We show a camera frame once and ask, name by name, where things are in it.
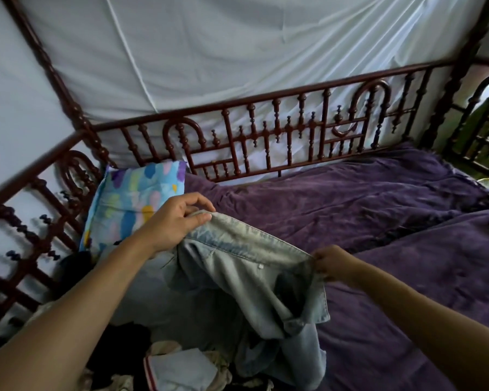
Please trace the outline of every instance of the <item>colorful pillow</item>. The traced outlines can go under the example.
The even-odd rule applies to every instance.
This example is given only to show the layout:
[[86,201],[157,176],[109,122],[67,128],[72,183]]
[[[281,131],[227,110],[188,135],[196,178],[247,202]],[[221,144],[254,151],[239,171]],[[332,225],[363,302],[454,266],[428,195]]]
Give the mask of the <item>colorful pillow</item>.
[[165,203],[184,193],[185,162],[108,169],[93,199],[81,249],[94,258],[139,229]]

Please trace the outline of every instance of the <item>person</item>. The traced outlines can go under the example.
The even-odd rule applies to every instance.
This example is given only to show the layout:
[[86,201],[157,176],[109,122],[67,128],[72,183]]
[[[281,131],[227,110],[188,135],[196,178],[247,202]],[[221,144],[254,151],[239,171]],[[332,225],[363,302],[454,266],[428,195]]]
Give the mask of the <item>person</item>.
[[[0,391],[67,391],[144,262],[209,222],[199,193],[172,197],[48,311],[0,349]],[[337,246],[317,250],[326,281],[363,290],[460,389],[489,390],[489,328],[419,294]]]

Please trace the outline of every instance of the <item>purple blanket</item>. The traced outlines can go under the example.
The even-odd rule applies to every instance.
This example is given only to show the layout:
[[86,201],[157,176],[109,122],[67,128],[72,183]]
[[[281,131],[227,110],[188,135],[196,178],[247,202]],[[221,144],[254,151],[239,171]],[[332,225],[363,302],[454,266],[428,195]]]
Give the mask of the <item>purple blanket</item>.
[[[489,326],[489,210],[462,215],[357,256]],[[455,391],[362,292],[331,283],[326,295],[331,321],[318,326],[321,348],[327,353],[319,390]]]
[[246,187],[188,174],[185,191],[310,253],[329,244],[370,249],[489,208],[489,192],[410,143]]

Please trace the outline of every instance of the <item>bed post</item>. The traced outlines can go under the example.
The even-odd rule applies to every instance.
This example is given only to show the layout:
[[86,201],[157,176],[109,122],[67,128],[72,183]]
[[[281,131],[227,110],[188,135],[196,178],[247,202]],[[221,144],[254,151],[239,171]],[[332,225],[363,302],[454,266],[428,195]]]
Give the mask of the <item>bed post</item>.
[[81,106],[74,101],[71,93],[52,65],[51,58],[44,50],[42,42],[40,41],[36,32],[34,32],[34,29],[29,23],[27,16],[21,10],[19,2],[17,0],[2,0],[2,2],[18,26],[18,29],[22,33],[24,39],[31,47],[38,63],[43,67],[45,75],[49,79],[52,88],[60,99],[60,104],[65,115],[67,115],[67,117],[71,120],[76,130],[84,130],[86,132],[86,136],[89,138],[88,144],[92,147],[93,152],[99,158],[99,160],[101,160],[104,164],[109,164],[116,167],[116,163],[114,163],[109,157],[109,151],[102,145],[102,141],[98,134],[92,128],[88,118],[85,117]]
[[480,50],[481,42],[489,31],[489,0],[485,1],[476,25],[469,33],[469,39],[458,54],[456,64],[451,71],[450,79],[444,86],[444,95],[440,98],[431,116],[429,128],[420,140],[421,148],[431,149],[437,139],[438,129],[445,121],[445,115],[451,109],[456,92],[462,85],[462,79]]

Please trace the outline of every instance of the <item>person's right arm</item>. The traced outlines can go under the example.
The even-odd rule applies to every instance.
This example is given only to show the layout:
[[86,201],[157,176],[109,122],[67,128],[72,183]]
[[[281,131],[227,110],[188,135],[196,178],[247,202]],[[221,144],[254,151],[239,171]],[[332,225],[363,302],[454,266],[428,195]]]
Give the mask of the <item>person's right arm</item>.
[[364,291],[459,390],[489,391],[489,328],[333,245],[313,253],[328,281]]

